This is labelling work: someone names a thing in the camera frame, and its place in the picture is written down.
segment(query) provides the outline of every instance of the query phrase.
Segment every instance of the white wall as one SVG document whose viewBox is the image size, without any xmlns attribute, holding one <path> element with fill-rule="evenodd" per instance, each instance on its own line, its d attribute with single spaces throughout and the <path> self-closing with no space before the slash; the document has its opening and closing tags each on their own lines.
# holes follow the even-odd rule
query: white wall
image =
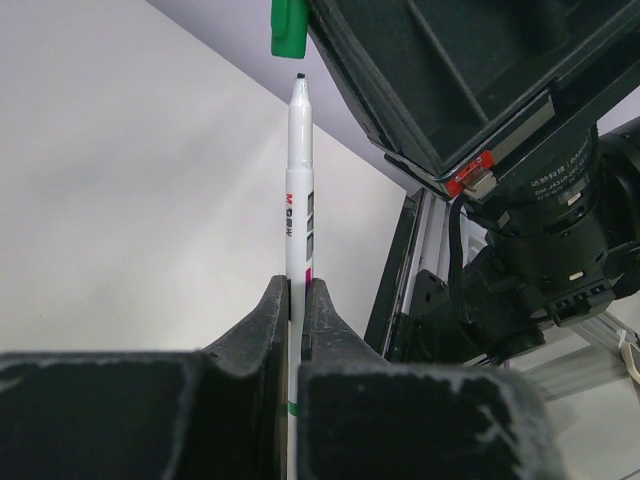
<svg viewBox="0 0 640 480">
<path fill-rule="evenodd" d="M 194 348 L 255 306 L 281 100 L 142 0 L 1 2 L 0 65 L 0 350 Z M 404 192 L 315 135 L 316 271 L 362 333 Z"/>
</svg>

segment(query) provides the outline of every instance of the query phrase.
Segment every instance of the black plastic housing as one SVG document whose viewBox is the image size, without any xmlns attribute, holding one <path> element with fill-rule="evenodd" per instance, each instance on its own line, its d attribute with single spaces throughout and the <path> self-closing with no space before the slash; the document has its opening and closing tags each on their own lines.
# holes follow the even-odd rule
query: black plastic housing
<svg viewBox="0 0 640 480">
<path fill-rule="evenodd" d="M 444 196 L 485 150 L 499 153 L 496 191 L 517 188 L 640 84 L 640 0 L 309 4 L 369 139 Z"/>
</svg>

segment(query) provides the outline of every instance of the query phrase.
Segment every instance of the metal frame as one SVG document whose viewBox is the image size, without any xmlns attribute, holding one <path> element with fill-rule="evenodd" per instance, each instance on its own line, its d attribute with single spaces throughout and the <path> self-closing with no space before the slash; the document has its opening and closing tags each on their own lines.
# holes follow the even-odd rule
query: metal frame
<svg viewBox="0 0 640 480">
<path fill-rule="evenodd" d="M 449 269 L 450 205 L 427 190 L 422 190 L 411 198 L 407 197 L 407 201 L 412 202 L 412 216 L 408 220 L 405 219 L 405 222 L 411 222 L 410 235 L 404 243 L 404 248 L 396 248 L 395 252 L 402 260 L 399 262 L 396 258 L 391 262 L 394 254 L 392 249 L 387 261 L 387 267 L 390 267 L 391 263 L 400 264 L 401 267 L 395 273 L 386 272 L 386 276 L 394 280 L 392 285 L 384 285 L 383 282 L 380 286 L 380 292 L 385 288 L 393 288 L 394 304 L 387 309 L 387 316 L 381 318 L 380 315 L 372 315 L 370 320 L 370 325 L 371 322 L 384 323 L 385 337 L 381 349 L 383 356 L 389 349 L 395 322 L 409 315 L 416 275 L 422 270 L 427 270 L 444 279 L 447 278 Z M 401 234 L 400 226 L 399 222 L 396 236 Z M 486 246 L 486 231 L 463 216 L 461 233 L 466 264 Z M 624 332 L 627 342 L 640 345 L 640 335 L 637 332 L 608 312 L 570 328 L 591 345 L 523 372 L 540 387 L 546 400 L 556 400 L 629 378 L 620 352 L 621 332 Z"/>
</svg>

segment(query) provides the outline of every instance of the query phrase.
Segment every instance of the marker pen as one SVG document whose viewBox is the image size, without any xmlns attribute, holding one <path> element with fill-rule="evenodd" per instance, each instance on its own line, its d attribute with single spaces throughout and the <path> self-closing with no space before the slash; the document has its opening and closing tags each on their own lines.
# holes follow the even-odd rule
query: marker pen
<svg viewBox="0 0 640 480">
<path fill-rule="evenodd" d="M 289 104 L 286 176 L 286 275 L 289 281 L 288 475 L 296 476 L 298 367 L 301 362 L 305 298 L 313 278 L 313 120 L 307 80 L 298 74 Z"/>
</svg>

